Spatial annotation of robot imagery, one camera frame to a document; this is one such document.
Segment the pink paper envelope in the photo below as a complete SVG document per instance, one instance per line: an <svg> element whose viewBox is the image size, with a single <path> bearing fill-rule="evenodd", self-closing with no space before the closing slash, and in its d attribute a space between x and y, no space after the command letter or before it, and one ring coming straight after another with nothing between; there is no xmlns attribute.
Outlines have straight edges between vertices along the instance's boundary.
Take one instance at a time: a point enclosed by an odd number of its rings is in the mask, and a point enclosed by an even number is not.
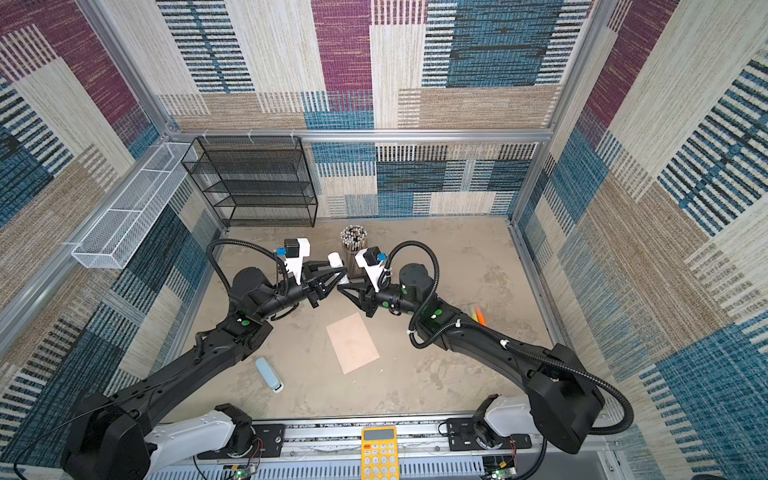
<svg viewBox="0 0 768 480"><path fill-rule="evenodd" d="M326 332L343 374L349 374L380 358L359 314L353 314L328 325Z"/></svg>

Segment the white glue stick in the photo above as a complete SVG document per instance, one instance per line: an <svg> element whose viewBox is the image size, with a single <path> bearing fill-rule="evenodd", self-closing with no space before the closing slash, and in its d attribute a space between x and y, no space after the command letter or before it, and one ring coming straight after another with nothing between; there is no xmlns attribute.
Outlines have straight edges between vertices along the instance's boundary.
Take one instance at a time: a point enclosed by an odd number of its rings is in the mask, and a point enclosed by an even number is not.
<svg viewBox="0 0 768 480"><path fill-rule="evenodd" d="M328 261L329 261L330 266L333 267L333 268L339 268L339 267L343 267L344 266L344 263L343 263L343 261L341 259L341 256L340 256L340 254L338 252L330 253L328 255ZM340 280L339 280L340 284L346 284L347 282L348 282L348 278L347 278L346 275L343 275L340 278Z"/></svg>

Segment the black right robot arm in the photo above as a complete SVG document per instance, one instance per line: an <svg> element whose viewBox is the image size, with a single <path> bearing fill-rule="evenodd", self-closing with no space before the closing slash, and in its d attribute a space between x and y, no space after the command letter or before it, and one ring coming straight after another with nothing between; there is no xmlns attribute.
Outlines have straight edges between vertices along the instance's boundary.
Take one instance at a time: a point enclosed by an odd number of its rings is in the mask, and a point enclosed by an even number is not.
<svg viewBox="0 0 768 480"><path fill-rule="evenodd" d="M527 396L538 432L559 450L576 454L587 436L616 435L632 426L628 398L589 373L573 350L506 336L442 299L438 259L426 244L407 240L390 254L367 248L356 262L363 275L338 285L340 293L367 316L380 308L408 315L406 334L414 348L466 355L511 381Z"/></svg>

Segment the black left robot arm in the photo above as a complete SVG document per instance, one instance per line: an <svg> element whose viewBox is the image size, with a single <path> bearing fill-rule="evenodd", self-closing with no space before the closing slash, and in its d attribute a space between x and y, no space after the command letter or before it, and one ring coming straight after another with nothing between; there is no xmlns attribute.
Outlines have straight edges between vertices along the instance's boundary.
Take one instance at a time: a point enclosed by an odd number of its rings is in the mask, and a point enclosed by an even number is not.
<svg viewBox="0 0 768 480"><path fill-rule="evenodd" d="M275 282L261 269L247 267L228 279L212 254L224 245L255 250L272 260L279 272ZM271 318L289 314L308 301L316 307L347 273L337 254L325 261L309 258L309 242L290 238L270 251L238 239L208 244L206 254L225 287L228 310L212 329L196 334L194 346L148 377L110 396L92 394L82 400L70 419L38 430L14 458L14 474L24 476L18 465L40 443L64 433L61 466L73 479L144 479L181 459L221 450L239 436L249 444L251 419L233 406L224 405L195 420L178 422L162 434L157 426L177 405L219 373L246 360L271 333Z"/></svg>

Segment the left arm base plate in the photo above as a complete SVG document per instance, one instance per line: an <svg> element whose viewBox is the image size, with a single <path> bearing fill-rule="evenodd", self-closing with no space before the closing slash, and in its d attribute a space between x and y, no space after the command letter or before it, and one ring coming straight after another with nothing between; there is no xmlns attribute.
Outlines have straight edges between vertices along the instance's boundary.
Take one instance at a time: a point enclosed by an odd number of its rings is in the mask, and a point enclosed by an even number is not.
<svg viewBox="0 0 768 480"><path fill-rule="evenodd" d="M282 452L285 424L238 426L232 437L218 450L196 456L197 460L255 460L277 458Z"/></svg>

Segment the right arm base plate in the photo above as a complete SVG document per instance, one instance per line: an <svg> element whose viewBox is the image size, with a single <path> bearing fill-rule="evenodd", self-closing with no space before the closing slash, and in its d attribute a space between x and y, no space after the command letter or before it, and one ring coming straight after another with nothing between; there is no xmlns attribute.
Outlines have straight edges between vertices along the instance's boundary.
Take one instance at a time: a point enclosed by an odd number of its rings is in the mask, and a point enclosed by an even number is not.
<svg viewBox="0 0 768 480"><path fill-rule="evenodd" d="M451 451L512 450L531 449L533 443L527 434L514 434L511 437L491 437L483 440L475 431L471 418L448 418L438 426L438 432L447 438Z"/></svg>

